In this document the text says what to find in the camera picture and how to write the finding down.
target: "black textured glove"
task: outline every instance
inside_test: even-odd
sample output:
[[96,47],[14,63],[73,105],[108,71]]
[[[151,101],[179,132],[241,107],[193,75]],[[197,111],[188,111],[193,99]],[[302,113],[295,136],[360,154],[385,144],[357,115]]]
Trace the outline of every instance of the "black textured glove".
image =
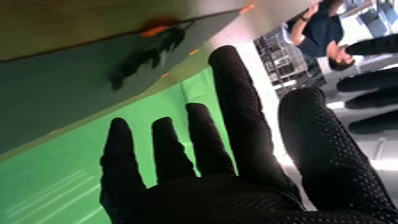
[[128,124],[113,119],[101,157],[101,204],[113,223],[398,223],[375,170],[319,90],[288,94],[280,129],[318,212],[305,212],[296,187],[272,155],[270,128],[248,73],[232,47],[211,55],[216,95],[238,174],[206,107],[188,104],[197,169],[168,118],[152,123],[158,185],[145,189]]

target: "finger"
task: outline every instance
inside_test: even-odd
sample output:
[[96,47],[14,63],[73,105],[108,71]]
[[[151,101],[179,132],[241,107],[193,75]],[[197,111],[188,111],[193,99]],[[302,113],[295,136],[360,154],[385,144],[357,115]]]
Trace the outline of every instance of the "finger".
[[158,183],[170,179],[195,177],[193,166],[183,152],[168,117],[152,123],[152,150]]
[[398,129],[398,111],[353,122],[348,126],[350,132],[359,135],[376,134]]
[[252,80],[231,46],[211,53],[209,65],[240,176],[291,192],[295,186],[272,154],[270,127]]
[[133,153],[133,138],[126,121],[112,120],[101,156],[101,204],[110,216],[128,215],[136,194],[145,190]]
[[202,104],[188,104],[190,140],[193,142],[197,168],[202,176],[234,174],[232,161],[224,150],[218,131],[208,108]]
[[382,89],[346,101],[348,109],[380,108],[398,104],[398,87]]
[[391,207],[376,172],[325,107],[325,95],[318,89],[300,89],[286,95],[279,124],[286,150],[318,210],[367,210],[373,205]]
[[371,89],[387,89],[398,86],[398,68],[385,69],[369,73],[364,73],[337,83],[337,90],[341,92],[353,92]]

